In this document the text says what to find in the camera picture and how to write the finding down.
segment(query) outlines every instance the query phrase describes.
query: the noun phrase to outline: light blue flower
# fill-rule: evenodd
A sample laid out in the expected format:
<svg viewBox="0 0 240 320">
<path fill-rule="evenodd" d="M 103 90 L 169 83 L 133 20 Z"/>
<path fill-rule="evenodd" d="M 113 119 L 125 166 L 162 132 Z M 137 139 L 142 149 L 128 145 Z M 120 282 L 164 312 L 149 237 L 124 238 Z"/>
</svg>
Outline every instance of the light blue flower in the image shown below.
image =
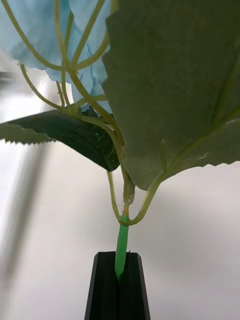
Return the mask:
<svg viewBox="0 0 240 320">
<path fill-rule="evenodd" d="M 56 36 L 54 2 L 54 0 L 8 0 L 8 4 L 19 26 L 35 50 L 48 62 L 60 66 L 62 64 L 62 54 Z M 60 21 L 63 38 L 71 11 L 74 16 L 67 51 L 69 60 L 74 56 L 97 2 L 98 0 L 60 1 Z M 105 19 L 109 16 L 110 10 L 111 0 L 105 0 L 78 62 L 90 57 L 102 43 L 106 33 Z M 2 2 L 0 2 L 0 30 L 0 49 L 9 57 L 23 63 L 29 68 L 45 70 L 50 79 L 61 82 L 61 72 L 43 65 L 27 48 L 9 19 Z M 79 70 L 77 75 L 91 95 L 101 95 L 104 93 L 101 84 L 107 75 L 102 59 L 97 60 L 91 66 Z M 66 75 L 66 81 L 72 84 L 68 74 Z M 82 98 L 82 95 L 73 84 L 72 95 L 75 102 Z M 99 104 L 108 112 L 112 112 L 107 101 L 101 101 Z"/>
</svg>

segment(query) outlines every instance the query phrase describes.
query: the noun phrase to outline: leaf underside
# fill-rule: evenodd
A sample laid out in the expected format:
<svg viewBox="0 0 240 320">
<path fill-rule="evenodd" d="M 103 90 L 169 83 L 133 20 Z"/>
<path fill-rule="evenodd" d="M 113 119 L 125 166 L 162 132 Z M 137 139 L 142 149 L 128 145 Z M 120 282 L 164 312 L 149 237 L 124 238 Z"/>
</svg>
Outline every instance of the leaf underside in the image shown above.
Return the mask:
<svg viewBox="0 0 240 320">
<path fill-rule="evenodd" d="M 0 139 L 22 144 L 57 140 L 110 172 L 119 166 L 112 140 L 103 129 L 94 124 L 78 121 L 58 110 L 2 123 Z"/>
<path fill-rule="evenodd" d="M 133 182 L 240 160 L 240 1 L 120 0 L 106 24 L 103 89 Z"/>
</svg>

